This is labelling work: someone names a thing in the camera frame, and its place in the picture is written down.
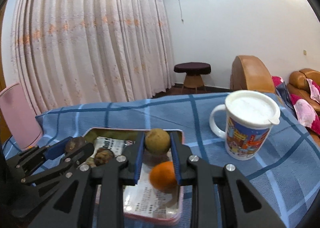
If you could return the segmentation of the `pink metal tin box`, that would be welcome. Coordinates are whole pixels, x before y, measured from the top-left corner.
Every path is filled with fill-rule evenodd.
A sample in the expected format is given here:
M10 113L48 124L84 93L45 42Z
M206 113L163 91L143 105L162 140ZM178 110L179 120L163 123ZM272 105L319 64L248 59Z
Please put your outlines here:
M100 148L111 150L114 156L121 155L125 147L135 143L140 134L147 132L148 129L90 128L83 137L93 144L94 152L86 163L95 167L94 157ZM135 186L124 187L123 204L126 217L167 226L176 225L180 221L183 189L175 187L162 192L155 189L149 180L152 168L166 161L172 161L171 151L161 156L144 151L139 181Z

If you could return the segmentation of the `brown leather sofa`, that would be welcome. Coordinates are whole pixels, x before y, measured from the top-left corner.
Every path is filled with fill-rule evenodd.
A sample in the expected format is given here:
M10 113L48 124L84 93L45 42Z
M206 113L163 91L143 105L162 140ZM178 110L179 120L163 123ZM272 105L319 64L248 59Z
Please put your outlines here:
M292 72L287 88L290 94L296 94L305 99L319 117L319 71L305 68ZM315 143L319 144L319 136L310 129L307 128L307 130Z

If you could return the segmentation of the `dark round stool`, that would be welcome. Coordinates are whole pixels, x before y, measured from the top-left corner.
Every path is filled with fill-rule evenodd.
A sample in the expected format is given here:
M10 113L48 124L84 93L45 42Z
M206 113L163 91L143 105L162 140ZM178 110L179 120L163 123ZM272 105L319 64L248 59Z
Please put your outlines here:
M197 93L199 88L203 87L206 90L202 75L209 75L212 72L212 68L208 63L188 62L175 65L174 72L185 73L181 92L183 92L184 88L191 88L195 89L195 93Z

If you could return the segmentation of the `pink floral blanket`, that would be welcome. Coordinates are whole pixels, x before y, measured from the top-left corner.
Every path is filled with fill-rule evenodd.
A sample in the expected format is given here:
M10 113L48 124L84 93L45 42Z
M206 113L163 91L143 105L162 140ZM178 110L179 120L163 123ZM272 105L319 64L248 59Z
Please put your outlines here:
M272 76L276 94L281 97L288 110L294 114L298 122L319 136L319 117L313 107L302 97L290 94L284 80Z

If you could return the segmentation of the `dark water chestnut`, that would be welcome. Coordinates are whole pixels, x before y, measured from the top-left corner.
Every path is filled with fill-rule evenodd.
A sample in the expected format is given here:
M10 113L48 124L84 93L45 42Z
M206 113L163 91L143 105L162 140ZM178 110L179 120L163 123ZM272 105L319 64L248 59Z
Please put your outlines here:
M96 167L108 163L115 157L114 153L110 149L100 148L94 156L94 164Z
M87 142L86 142L85 138L83 138L81 136L76 137L76 138L72 138L71 140L69 140L66 143L65 155L67 155L69 153L73 153L74 151L77 151L79 148L84 146L86 143Z

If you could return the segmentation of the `white printed mug with lid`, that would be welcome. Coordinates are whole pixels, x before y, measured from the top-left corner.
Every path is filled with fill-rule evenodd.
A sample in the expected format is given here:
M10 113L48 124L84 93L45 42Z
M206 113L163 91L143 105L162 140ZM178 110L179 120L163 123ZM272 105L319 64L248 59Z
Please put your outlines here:
M215 122L217 112L226 112L226 127ZM225 141L227 153L240 161L253 158L261 149L271 129L280 123L280 108L267 95L251 90L228 94L209 117L212 132Z

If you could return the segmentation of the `large orange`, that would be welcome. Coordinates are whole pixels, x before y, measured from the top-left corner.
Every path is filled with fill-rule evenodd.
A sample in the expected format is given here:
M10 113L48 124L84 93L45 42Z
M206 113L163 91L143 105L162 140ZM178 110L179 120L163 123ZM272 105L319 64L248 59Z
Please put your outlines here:
M172 161L156 165L149 173L150 184L159 191L169 191L177 186L175 169Z

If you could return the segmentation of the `floral pink curtain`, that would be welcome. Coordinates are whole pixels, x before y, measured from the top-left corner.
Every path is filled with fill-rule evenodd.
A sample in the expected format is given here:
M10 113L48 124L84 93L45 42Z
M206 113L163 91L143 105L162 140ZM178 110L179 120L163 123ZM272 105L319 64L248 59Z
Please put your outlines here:
M14 79L36 114L175 83L163 0L17 0L10 36Z

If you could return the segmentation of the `pink electric kettle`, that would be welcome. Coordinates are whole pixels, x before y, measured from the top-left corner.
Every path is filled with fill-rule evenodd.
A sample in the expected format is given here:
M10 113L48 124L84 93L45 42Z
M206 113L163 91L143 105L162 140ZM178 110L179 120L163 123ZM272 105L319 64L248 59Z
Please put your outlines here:
M42 138L43 130L20 83L12 84L1 91L1 112L21 150L35 146Z

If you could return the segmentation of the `small yellow-brown longan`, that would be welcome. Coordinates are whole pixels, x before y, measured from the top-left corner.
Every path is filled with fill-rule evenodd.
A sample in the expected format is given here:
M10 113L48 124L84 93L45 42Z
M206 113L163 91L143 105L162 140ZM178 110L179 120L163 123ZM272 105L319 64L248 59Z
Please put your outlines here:
M145 147L153 155L163 155L170 149L170 136L168 132L155 128L146 132Z

